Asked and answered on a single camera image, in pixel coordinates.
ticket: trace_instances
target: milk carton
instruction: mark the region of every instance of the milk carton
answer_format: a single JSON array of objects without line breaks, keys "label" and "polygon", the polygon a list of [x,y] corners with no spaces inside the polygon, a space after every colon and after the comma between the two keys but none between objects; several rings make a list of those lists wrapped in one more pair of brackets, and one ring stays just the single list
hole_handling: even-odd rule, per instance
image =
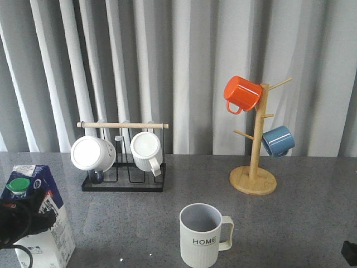
[{"label": "milk carton", "polygon": [[[74,251],[75,242],[66,208],[51,175],[50,168],[46,165],[14,166],[7,184],[10,185],[12,180],[18,178],[30,180],[26,192],[17,196],[16,192],[5,188],[2,198],[9,201],[14,198],[24,198],[31,196],[36,189],[41,188],[45,191],[45,197],[38,212],[43,213],[53,209],[56,214],[56,221],[50,229],[28,235],[17,241],[16,244],[29,249],[33,257],[34,268],[65,268]],[[16,249],[16,255],[21,267],[28,268],[30,262],[27,253]]]}]

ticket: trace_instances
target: wooden base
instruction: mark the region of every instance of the wooden base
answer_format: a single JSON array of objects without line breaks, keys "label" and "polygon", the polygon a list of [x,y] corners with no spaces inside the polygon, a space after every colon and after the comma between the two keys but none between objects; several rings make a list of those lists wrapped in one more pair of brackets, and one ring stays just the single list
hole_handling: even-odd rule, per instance
[{"label": "wooden base", "polygon": [[249,178],[250,166],[240,166],[231,171],[229,181],[237,190],[251,195],[266,195],[272,193],[277,181],[273,174],[258,167],[257,177]]}]

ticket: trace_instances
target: table surface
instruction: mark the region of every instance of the table surface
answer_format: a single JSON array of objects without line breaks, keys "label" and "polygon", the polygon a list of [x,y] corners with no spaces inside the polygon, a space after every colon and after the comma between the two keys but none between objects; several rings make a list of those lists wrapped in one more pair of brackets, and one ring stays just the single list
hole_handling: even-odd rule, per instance
[{"label": "table surface", "polygon": [[[357,159],[261,157],[277,179],[270,195],[235,190],[230,172],[244,156],[166,155],[162,193],[82,192],[85,171],[69,154],[0,153],[0,189],[13,165],[45,164],[66,205],[76,249],[72,267],[188,267],[180,256],[179,212],[215,206],[235,223],[233,245],[213,267],[349,267],[344,240],[357,243]],[[0,267],[20,267],[14,250]]]}]

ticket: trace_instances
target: wooden mug tree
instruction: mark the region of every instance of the wooden mug tree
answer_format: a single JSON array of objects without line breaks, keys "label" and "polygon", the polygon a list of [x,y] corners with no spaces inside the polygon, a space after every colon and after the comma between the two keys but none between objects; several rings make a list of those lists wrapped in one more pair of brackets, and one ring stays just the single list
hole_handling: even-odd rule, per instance
[{"label": "wooden mug tree", "polygon": [[232,170],[229,175],[231,185],[243,193],[251,195],[266,195],[272,193],[277,186],[277,181],[274,175],[269,171],[258,167],[260,146],[262,143],[264,120],[265,118],[274,116],[273,114],[266,114],[268,93],[273,88],[283,85],[291,80],[292,78],[286,79],[285,81],[273,85],[272,87],[269,87],[269,84],[261,84],[262,94],[260,95],[257,105],[255,105],[256,114],[254,136],[250,136],[239,130],[234,130],[234,132],[253,141],[250,166],[240,166]]}]

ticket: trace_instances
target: mug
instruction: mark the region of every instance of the mug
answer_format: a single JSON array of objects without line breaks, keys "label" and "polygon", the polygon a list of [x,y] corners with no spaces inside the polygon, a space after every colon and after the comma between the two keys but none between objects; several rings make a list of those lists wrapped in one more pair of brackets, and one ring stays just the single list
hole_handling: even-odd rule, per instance
[{"label": "mug", "polygon": [[[251,110],[259,101],[262,94],[262,86],[254,84],[242,77],[234,76],[224,89],[224,98],[227,100],[227,110],[232,114],[240,114],[242,110]],[[230,109],[233,103],[239,107],[237,112]]]},{"label": "mug", "polygon": [[[222,224],[229,224],[229,238],[220,241]],[[232,246],[234,223],[215,207],[196,203],[180,212],[180,251],[183,261],[192,268],[207,268],[216,263],[218,252]]]},{"label": "mug", "polygon": [[136,134],[130,143],[130,150],[139,169],[151,171],[155,177],[161,174],[162,149],[160,140],[154,133]]},{"label": "mug", "polygon": [[71,148],[71,161],[81,170],[86,170],[91,175],[91,180],[96,172],[100,183],[103,172],[110,169],[115,162],[115,148],[113,144],[102,138],[84,136],[74,142]]},{"label": "mug", "polygon": [[289,149],[295,146],[294,138],[286,126],[265,132],[262,142],[268,154],[277,158],[286,156]]}]

